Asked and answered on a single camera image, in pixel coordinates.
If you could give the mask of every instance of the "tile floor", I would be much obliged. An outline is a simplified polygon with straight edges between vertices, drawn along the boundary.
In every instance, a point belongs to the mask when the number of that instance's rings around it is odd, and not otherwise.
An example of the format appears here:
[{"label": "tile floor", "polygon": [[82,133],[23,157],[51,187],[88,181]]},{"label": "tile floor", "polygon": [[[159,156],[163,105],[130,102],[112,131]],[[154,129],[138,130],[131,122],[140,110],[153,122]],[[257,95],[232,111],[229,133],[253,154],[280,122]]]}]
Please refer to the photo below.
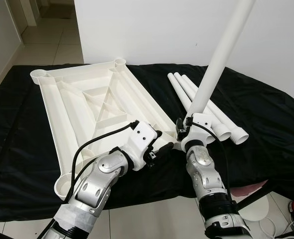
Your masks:
[{"label": "tile floor", "polygon": [[[22,34],[25,48],[15,65],[52,65],[83,63],[76,19],[43,18],[38,27],[28,27]],[[289,199],[268,195],[269,214],[280,234],[288,225]],[[50,219],[0,223],[0,232],[14,239],[32,239]],[[247,222],[255,239],[267,239],[258,222]],[[262,220],[269,233],[272,224]],[[89,239],[201,239],[204,222],[196,200],[177,197],[138,206],[103,211]]]}]

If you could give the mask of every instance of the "white tape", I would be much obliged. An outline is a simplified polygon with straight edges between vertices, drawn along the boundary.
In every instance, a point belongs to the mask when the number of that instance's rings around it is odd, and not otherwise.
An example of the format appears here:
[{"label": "white tape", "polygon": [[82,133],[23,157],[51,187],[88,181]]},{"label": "white tape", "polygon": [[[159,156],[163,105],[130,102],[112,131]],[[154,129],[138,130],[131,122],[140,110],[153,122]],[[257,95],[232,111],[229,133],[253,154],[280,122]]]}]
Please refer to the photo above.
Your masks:
[{"label": "white tape", "polygon": [[90,233],[97,218],[72,204],[63,204],[54,219],[64,230],[68,231],[72,227],[78,227]]}]

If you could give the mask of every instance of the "white plastic tube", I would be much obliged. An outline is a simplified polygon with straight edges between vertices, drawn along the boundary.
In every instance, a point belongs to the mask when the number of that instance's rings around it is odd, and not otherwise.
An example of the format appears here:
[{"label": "white plastic tube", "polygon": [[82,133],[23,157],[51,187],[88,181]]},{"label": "white plastic tube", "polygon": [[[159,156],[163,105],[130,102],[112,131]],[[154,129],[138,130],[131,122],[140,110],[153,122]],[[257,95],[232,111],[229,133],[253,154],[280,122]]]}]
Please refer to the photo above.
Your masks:
[{"label": "white plastic tube", "polygon": [[[182,79],[184,79],[193,90],[197,88],[197,86],[186,75],[182,75]],[[243,128],[233,123],[233,121],[229,119],[229,117],[226,116],[226,114],[223,113],[211,100],[208,101],[207,107],[231,131],[230,138],[235,144],[243,143],[248,139],[248,133],[245,132]]]},{"label": "white plastic tube", "polygon": [[238,4],[211,58],[186,117],[191,116],[193,113],[202,113],[205,109],[226,66],[231,51],[248,19],[254,2],[255,0],[238,0]]},{"label": "white plastic tube", "polygon": [[[189,83],[185,81],[178,72],[174,73],[174,76],[185,91],[185,93],[188,95],[188,97],[193,101],[193,98],[196,95],[196,91],[193,90]],[[203,113],[207,115],[212,115],[211,128],[220,141],[224,141],[231,136],[231,132],[227,128],[227,126],[222,124],[217,116],[208,107],[204,109]]]},{"label": "white plastic tube", "polygon": [[169,73],[168,78],[170,80],[170,83],[172,84],[173,88],[175,89],[180,101],[182,102],[182,105],[184,106],[185,110],[188,111],[191,105],[191,100],[186,95],[185,91],[182,89],[176,78],[172,73]]}]

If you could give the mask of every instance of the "black wire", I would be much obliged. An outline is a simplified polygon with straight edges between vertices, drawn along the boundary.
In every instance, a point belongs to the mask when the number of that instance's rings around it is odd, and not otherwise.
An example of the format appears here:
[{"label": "black wire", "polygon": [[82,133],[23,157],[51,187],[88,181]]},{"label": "black wire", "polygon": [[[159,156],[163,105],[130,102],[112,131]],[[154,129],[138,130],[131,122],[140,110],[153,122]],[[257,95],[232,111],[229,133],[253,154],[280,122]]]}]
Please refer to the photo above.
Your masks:
[{"label": "black wire", "polygon": [[228,158],[227,158],[227,155],[226,155],[225,147],[223,146],[222,142],[218,139],[218,137],[213,132],[208,130],[206,127],[204,127],[202,125],[199,125],[197,123],[194,123],[194,122],[192,122],[191,124],[193,124],[194,126],[197,126],[199,128],[202,128],[203,130],[207,131],[219,143],[219,145],[221,147],[221,150],[223,152],[225,161],[226,161],[226,181],[227,181],[226,189],[227,189],[229,200],[231,201],[230,182],[229,182],[229,161],[228,161]]},{"label": "black wire", "polygon": [[[68,193],[66,195],[66,198],[63,202],[63,204],[66,204],[68,203],[69,199],[71,198],[71,196],[73,195],[73,192],[74,192],[74,187],[75,187],[75,182],[77,182],[77,180],[80,178],[80,176],[82,175],[82,173],[85,171],[86,168],[88,168],[89,165],[91,165],[97,158],[94,158],[92,159],[91,161],[89,161],[83,168],[82,170],[79,172],[79,174],[77,175],[77,177],[75,178],[75,168],[76,168],[76,159],[79,155],[79,153],[82,151],[83,148],[85,148],[87,145],[93,143],[93,142],[96,142],[97,140],[100,140],[102,138],[105,138],[107,136],[110,136],[112,134],[115,134],[115,133],[119,133],[129,127],[136,127],[136,125],[138,124],[138,121],[135,121],[135,122],[132,122],[120,129],[117,129],[115,131],[112,131],[112,132],[109,132],[109,133],[106,133],[106,134],[103,134],[99,137],[96,137],[94,139],[91,139],[90,141],[86,142],[85,144],[83,144],[82,146],[79,147],[79,149],[76,151],[75,155],[74,155],[74,158],[73,158],[73,163],[72,163],[72,177],[71,177],[71,187],[70,189],[68,190]],[[42,239],[42,237],[45,235],[45,233],[51,228],[52,224],[55,222],[54,219],[52,219],[49,224],[44,228],[44,230],[40,233],[40,235],[37,237],[37,239]]]}]

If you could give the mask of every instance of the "white pipe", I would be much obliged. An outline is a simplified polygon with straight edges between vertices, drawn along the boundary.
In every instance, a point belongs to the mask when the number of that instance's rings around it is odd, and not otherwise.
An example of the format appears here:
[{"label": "white pipe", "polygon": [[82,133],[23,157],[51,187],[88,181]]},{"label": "white pipe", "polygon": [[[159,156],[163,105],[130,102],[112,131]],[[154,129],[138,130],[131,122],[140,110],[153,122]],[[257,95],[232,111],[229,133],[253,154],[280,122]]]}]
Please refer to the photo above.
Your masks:
[{"label": "white pipe", "polygon": [[255,0],[238,0],[238,4],[211,58],[186,117],[190,117],[193,113],[202,113],[205,109],[231,51],[242,32],[254,2]]},{"label": "white pipe", "polygon": [[188,109],[191,106],[191,100],[188,98],[185,91],[183,91],[182,87],[180,86],[176,78],[173,76],[173,74],[169,73],[167,76],[173,88],[175,89],[180,101],[182,102],[182,105],[184,106],[185,110],[188,111]]},{"label": "white pipe", "polygon": [[[184,79],[193,90],[197,88],[197,86],[186,75],[182,75],[182,79]],[[208,101],[207,107],[231,131],[230,138],[235,144],[243,143],[248,139],[248,133],[245,132],[244,129],[233,123],[233,121],[229,119],[229,117],[226,116],[226,114],[223,113],[211,100]]]},{"label": "white pipe", "polygon": [[[193,98],[196,95],[196,91],[193,90],[189,83],[185,81],[178,72],[174,73],[174,76],[183,88],[183,90],[186,92],[188,97],[193,101]],[[207,115],[212,115],[211,128],[213,129],[213,131],[215,132],[216,136],[220,141],[224,141],[231,136],[231,132],[227,128],[227,126],[222,124],[221,121],[217,118],[217,116],[208,107],[205,107],[203,113]]]}]

